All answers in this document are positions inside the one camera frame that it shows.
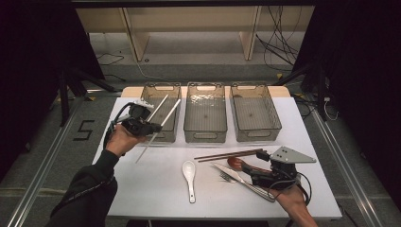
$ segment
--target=chopsticks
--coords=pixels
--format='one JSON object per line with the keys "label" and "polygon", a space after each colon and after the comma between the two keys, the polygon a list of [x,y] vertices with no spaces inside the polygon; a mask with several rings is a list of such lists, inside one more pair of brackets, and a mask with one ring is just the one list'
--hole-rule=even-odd
{"label": "chopsticks", "polygon": [[231,152],[231,153],[222,153],[222,154],[201,156],[201,157],[196,157],[194,159],[198,160],[199,163],[202,163],[202,162],[215,161],[215,160],[219,160],[219,159],[227,159],[227,158],[230,158],[230,157],[250,156],[250,155],[256,154],[257,151],[262,151],[262,150],[263,150],[262,148],[248,149],[248,150],[243,150],[243,151],[239,151],[239,152]]}

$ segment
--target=wooden spoon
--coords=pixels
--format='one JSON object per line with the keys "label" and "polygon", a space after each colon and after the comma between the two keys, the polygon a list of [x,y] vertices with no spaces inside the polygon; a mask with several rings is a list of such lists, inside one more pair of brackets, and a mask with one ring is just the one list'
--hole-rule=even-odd
{"label": "wooden spoon", "polygon": [[251,169],[258,170],[261,172],[270,172],[269,170],[266,170],[264,168],[259,168],[259,167],[248,165],[247,163],[245,163],[244,160],[236,158],[236,157],[228,158],[227,163],[233,170],[236,170],[236,171],[242,171],[242,165],[244,165],[244,166],[248,166]]}

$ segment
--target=plastic storage container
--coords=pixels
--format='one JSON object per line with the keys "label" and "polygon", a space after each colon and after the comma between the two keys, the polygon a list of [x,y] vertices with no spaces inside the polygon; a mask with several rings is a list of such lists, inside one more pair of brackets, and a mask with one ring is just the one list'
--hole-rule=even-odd
{"label": "plastic storage container", "polygon": [[[162,100],[168,95],[166,101],[159,108],[156,114],[150,119],[149,122],[162,124],[165,121],[168,113],[170,113],[171,109],[174,107],[177,100],[181,98],[181,84],[180,83],[147,83],[144,86],[144,90],[142,92],[141,98],[143,98],[149,104],[154,105],[154,109],[150,109],[152,116],[153,112],[162,102]],[[157,136],[154,139],[154,142],[168,142],[174,143],[177,135],[177,125],[178,118],[180,114],[180,106],[181,103],[177,106],[176,110],[173,114],[168,118],[165,122],[165,125],[162,128]]]}
{"label": "plastic storage container", "polygon": [[225,142],[227,113],[223,83],[188,83],[183,130],[186,143]]}
{"label": "plastic storage container", "polygon": [[264,82],[234,82],[230,102],[238,142],[274,141],[281,122]]}

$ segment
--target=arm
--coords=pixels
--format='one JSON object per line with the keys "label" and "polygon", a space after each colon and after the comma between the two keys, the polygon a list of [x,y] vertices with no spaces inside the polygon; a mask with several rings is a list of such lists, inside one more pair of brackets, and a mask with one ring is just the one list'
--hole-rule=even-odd
{"label": "arm", "polygon": [[298,186],[292,186],[285,191],[272,189],[270,192],[298,226],[318,226],[313,217],[310,216],[305,204],[304,194]]}
{"label": "arm", "polygon": [[117,191],[113,168],[122,154],[145,140],[116,125],[96,163],[74,176],[46,226],[104,226]]}

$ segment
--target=spoon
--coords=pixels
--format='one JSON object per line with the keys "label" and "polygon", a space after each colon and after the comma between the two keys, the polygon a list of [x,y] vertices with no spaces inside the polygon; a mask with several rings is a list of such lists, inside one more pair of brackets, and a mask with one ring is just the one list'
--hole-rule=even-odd
{"label": "spoon", "polygon": [[234,169],[236,171],[242,171],[242,167],[243,166],[247,166],[248,168],[251,168],[251,169],[254,169],[254,170],[258,170],[258,171],[261,171],[261,172],[270,172],[270,171],[268,171],[268,170],[266,170],[264,168],[259,168],[259,167],[248,165],[247,163],[245,163],[244,160],[236,158],[236,157],[228,158],[227,159],[227,163],[232,169]]}
{"label": "spoon", "polygon": [[189,202],[195,202],[195,192],[194,192],[194,178],[195,178],[195,164],[191,161],[186,161],[183,163],[183,175],[188,181],[189,189]]}

